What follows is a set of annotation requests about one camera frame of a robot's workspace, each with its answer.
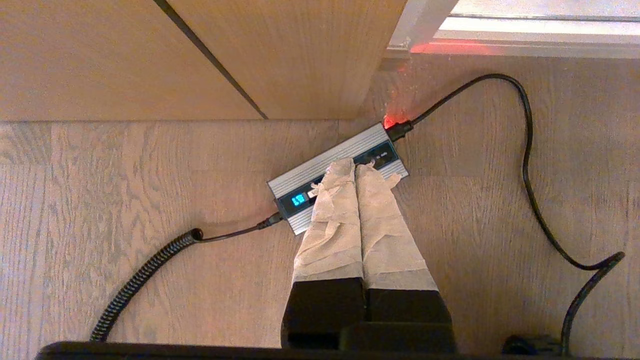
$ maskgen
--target blue led display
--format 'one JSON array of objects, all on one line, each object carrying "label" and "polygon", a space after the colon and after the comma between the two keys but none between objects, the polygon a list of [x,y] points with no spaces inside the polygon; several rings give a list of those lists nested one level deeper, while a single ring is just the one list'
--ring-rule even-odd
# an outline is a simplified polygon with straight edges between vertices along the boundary
[{"label": "blue led display", "polygon": [[307,200],[305,199],[305,196],[302,195],[302,193],[299,193],[299,194],[295,195],[294,197],[292,197],[291,201],[293,201],[294,206],[300,206]]}]

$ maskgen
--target wooden floor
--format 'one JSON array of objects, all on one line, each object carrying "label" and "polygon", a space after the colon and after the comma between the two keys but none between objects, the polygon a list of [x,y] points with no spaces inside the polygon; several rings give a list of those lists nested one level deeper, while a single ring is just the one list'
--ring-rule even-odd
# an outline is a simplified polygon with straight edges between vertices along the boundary
[{"label": "wooden floor", "polygon": [[[563,246],[585,263],[627,252],[578,313],[573,352],[639,357],[639,69],[637,60],[418,56],[378,74],[352,121],[1,124],[0,358],[86,340],[115,291],[170,238],[253,225],[275,210],[268,179],[385,111],[415,116],[495,71],[531,97],[532,182]],[[487,81],[397,143],[411,176],[396,194],[465,353],[497,354],[510,334],[558,336],[590,276],[533,219],[524,141],[515,91]],[[281,223],[191,247],[136,296],[110,339],[279,346],[298,244]]]}]

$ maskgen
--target black cable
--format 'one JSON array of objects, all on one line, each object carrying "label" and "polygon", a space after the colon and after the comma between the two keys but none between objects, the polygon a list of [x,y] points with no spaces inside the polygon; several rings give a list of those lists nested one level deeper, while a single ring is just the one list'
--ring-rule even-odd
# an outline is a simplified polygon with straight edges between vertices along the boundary
[{"label": "black cable", "polygon": [[264,219],[259,222],[256,226],[249,227],[245,230],[236,231],[234,233],[215,236],[212,238],[203,239],[202,230],[193,229],[190,230],[176,239],[172,240],[170,243],[161,248],[158,252],[156,252],[147,262],[142,265],[142,267],[127,281],[120,291],[116,294],[115,297],[111,300],[107,308],[100,315],[100,319],[95,324],[93,331],[91,332],[91,336],[89,337],[90,341],[107,341],[109,337],[109,333],[113,328],[116,320],[120,316],[120,313],[127,307],[133,296],[137,294],[140,289],[147,283],[149,279],[160,269],[167,261],[171,260],[172,257],[176,256],[182,250],[190,247],[191,245],[197,243],[208,243],[212,241],[224,240],[233,238],[235,236],[239,236],[242,234],[250,233],[255,230],[261,230],[266,227],[269,227],[273,224],[277,224],[282,220],[282,216],[280,213],[275,213],[270,217]]},{"label": "black cable", "polygon": [[413,127],[418,124],[420,121],[424,120],[426,117],[431,115],[434,111],[439,109],[442,105],[444,105],[447,101],[451,100],[456,95],[460,94],[462,91],[470,88],[474,84],[479,83],[480,81],[487,79],[499,79],[507,81],[512,84],[516,90],[518,90],[518,94],[520,96],[520,100],[522,101],[522,106],[524,107],[524,115],[527,125],[527,144],[525,146],[524,156],[522,159],[522,181],[524,182],[525,189],[527,190],[527,197],[529,198],[529,205],[531,206],[531,210],[533,211],[534,217],[538,224],[542,228],[542,231],[545,233],[547,240],[553,246],[562,257],[567,260],[574,267],[586,270],[586,271],[596,271],[596,273],[587,281],[587,283],[580,289],[578,294],[573,298],[569,309],[567,310],[564,320],[562,331],[560,333],[560,343],[561,343],[561,355],[568,356],[569,352],[569,338],[571,336],[571,328],[573,325],[573,319],[580,308],[580,305],[584,302],[587,295],[591,292],[591,290],[602,280],[602,278],[611,271],[624,257],[624,252],[617,252],[608,258],[602,260],[601,262],[594,265],[584,265],[575,259],[573,259],[567,252],[560,246],[556,237],[551,233],[549,226],[545,222],[542,217],[542,212],[538,207],[538,202],[536,201],[535,194],[533,192],[533,187],[531,186],[531,181],[529,180],[529,158],[531,157],[531,147],[533,145],[533,115],[531,113],[531,105],[529,104],[529,97],[527,96],[527,92],[524,90],[522,84],[518,82],[518,80],[512,78],[511,76],[505,74],[487,74],[479,76],[468,83],[462,85],[461,87],[455,89],[449,95],[443,97],[438,102],[436,102],[432,107],[427,109],[424,113],[420,114],[418,117],[413,119],[410,122],[405,122],[401,124],[396,124],[387,129],[387,133],[392,141],[396,141],[397,139],[403,138],[406,133],[411,131]]}]

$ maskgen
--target cabinet door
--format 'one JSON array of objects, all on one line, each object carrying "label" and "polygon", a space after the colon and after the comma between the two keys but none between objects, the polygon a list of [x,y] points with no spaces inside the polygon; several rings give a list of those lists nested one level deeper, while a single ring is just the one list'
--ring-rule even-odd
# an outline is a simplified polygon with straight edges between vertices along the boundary
[{"label": "cabinet door", "polygon": [[169,3],[270,119],[348,119],[405,0]]},{"label": "cabinet door", "polygon": [[259,119],[153,1],[4,0],[0,120]]}]

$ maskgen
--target cable connector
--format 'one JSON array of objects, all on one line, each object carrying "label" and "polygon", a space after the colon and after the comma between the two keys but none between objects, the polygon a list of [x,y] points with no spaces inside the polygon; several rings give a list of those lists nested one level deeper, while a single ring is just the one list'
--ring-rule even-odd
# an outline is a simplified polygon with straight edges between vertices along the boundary
[{"label": "cable connector", "polygon": [[404,138],[404,136],[413,130],[413,124],[410,121],[400,122],[387,129],[387,135],[392,142]]},{"label": "cable connector", "polygon": [[258,228],[258,230],[262,230],[265,227],[269,227],[271,225],[275,225],[279,222],[281,222],[284,219],[284,217],[282,217],[282,215],[280,214],[280,212],[274,213],[273,215],[271,215],[270,217],[264,219],[263,221],[259,222],[256,227]]}]

